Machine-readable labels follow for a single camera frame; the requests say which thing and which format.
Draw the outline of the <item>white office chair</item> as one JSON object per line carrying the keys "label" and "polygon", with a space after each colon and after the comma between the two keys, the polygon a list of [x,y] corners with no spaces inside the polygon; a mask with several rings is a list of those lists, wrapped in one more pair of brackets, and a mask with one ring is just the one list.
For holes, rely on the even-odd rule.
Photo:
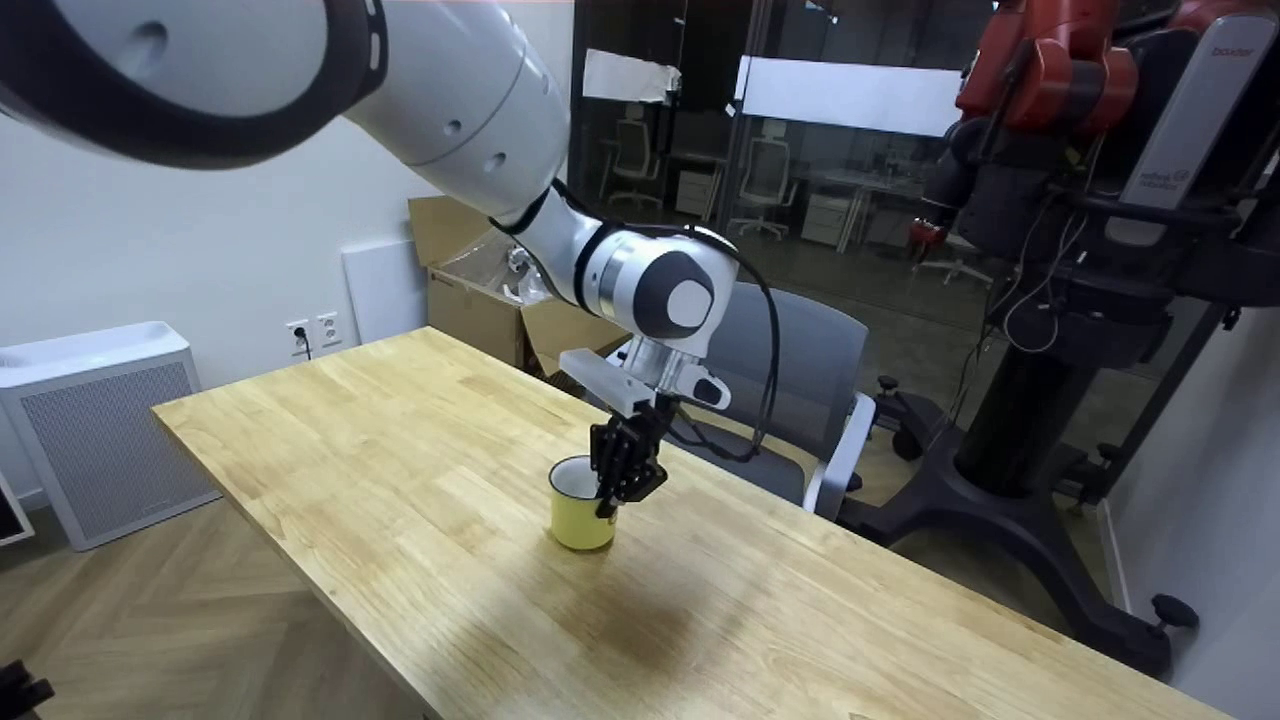
{"label": "white office chair", "polygon": [[771,213],[790,209],[794,204],[795,191],[788,143],[769,136],[753,138],[735,202],[759,213],[755,217],[731,217],[727,220],[727,228],[739,236],[756,232],[769,234],[776,242],[782,242],[787,233],[787,225],[772,220]]}
{"label": "white office chair", "polygon": [[607,204],[630,201],[637,208],[649,204],[658,209],[662,206],[657,193],[662,169],[663,160],[652,141],[646,108],[640,102],[628,102],[623,117],[614,123],[614,140],[599,196]]}

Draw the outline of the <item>white drawer cabinet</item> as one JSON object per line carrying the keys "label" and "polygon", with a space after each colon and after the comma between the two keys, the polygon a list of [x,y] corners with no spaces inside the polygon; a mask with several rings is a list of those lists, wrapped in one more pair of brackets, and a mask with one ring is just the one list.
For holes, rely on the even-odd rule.
{"label": "white drawer cabinet", "polygon": [[676,184],[675,210],[708,222],[716,209],[721,186],[721,168],[684,168]]}
{"label": "white drawer cabinet", "polygon": [[851,210],[852,200],[847,196],[809,193],[803,214],[801,240],[840,249]]}

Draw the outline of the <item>yellow mug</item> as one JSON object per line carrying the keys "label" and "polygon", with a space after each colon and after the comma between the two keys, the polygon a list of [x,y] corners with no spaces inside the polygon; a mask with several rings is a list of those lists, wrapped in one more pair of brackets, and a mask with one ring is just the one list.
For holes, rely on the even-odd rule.
{"label": "yellow mug", "polygon": [[600,482],[589,456],[558,461],[548,473],[550,484],[550,534],[573,551],[598,551],[616,533],[616,515],[599,518]]}

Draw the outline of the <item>clear plastic wrap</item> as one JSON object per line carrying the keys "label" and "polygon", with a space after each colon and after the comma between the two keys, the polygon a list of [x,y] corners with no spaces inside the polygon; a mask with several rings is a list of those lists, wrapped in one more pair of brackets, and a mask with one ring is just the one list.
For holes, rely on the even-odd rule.
{"label": "clear plastic wrap", "polygon": [[553,299],[529,251],[498,231],[480,236],[436,272],[521,307]]}

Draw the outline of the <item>white board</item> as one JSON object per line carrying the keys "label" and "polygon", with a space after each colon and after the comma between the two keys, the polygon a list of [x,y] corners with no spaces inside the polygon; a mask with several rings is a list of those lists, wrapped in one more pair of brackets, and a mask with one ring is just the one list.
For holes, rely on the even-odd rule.
{"label": "white board", "polygon": [[362,345],[428,324],[428,275],[410,240],[374,240],[340,250],[355,329]]}

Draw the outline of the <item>red and black robot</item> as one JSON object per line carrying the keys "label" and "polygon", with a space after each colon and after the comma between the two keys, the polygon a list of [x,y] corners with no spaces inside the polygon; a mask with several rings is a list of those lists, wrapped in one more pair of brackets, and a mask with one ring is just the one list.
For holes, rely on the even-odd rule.
{"label": "red and black robot", "polygon": [[980,316],[1001,363],[968,428],[879,378],[879,416],[915,475],[837,524],[890,547],[948,528],[1001,547],[1042,584],[1071,635],[1165,678],[1167,628],[1199,619],[1157,594],[1156,621],[1112,605],[1062,527],[1059,482],[1103,496],[1115,475],[1062,433],[1100,370],[1146,363],[1178,297],[1280,306],[1280,0],[1176,0],[1124,22],[1120,0],[998,0],[956,96],[961,115],[922,193],[911,246],[957,234],[1009,266]]}

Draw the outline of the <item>grey office chair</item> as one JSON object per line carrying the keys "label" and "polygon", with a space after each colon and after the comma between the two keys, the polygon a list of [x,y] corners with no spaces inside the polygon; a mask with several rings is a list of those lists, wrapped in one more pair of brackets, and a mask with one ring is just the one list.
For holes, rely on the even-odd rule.
{"label": "grey office chair", "polygon": [[660,442],[829,521],[861,487],[876,416],[858,389],[868,329],[815,300],[736,284],[703,365],[727,406],[699,421],[686,404]]}

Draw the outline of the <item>white air purifier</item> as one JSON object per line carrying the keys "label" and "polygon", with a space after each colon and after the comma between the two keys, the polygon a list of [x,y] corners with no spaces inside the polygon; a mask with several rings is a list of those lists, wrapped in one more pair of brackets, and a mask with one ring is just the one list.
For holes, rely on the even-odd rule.
{"label": "white air purifier", "polygon": [[189,342],[141,322],[0,347],[0,469],[86,551],[220,498],[154,409],[197,393]]}

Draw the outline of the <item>framed dark panel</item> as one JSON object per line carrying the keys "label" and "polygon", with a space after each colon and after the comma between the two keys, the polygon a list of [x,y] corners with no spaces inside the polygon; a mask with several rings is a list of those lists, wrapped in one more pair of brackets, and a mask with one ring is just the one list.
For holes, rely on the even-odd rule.
{"label": "framed dark panel", "polygon": [[0,547],[29,541],[35,537],[35,528],[20,503],[20,498],[4,471],[0,471]]}

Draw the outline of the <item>open cardboard box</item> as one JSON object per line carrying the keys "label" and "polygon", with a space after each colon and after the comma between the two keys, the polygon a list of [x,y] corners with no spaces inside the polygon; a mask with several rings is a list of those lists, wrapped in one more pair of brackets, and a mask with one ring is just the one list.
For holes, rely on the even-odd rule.
{"label": "open cardboard box", "polygon": [[410,228],[428,272],[428,324],[511,366],[544,377],[559,372],[563,351],[604,355],[630,333],[556,297],[516,306],[472,290],[436,269],[490,231],[480,213],[445,196],[411,199]]}

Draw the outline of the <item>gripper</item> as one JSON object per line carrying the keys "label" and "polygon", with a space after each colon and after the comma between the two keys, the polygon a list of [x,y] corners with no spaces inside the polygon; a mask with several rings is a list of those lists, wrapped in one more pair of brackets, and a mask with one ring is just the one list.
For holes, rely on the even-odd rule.
{"label": "gripper", "polygon": [[632,416],[611,410],[605,421],[590,425],[589,457],[598,479],[596,518],[611,520],[621,503],[641,502],[666,483],[668,473],[658,456],[680,405],[676,397],[657,397],[641,402]]}

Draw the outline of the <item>black device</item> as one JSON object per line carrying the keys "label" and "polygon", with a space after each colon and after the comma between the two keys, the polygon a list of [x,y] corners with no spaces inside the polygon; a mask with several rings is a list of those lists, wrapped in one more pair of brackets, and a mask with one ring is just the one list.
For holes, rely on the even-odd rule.
{"label": "black device", "polygon": [[35,676],[22,660],[0,666],[0,720],[42,720],[38,707],[54,696],[50,682]]}

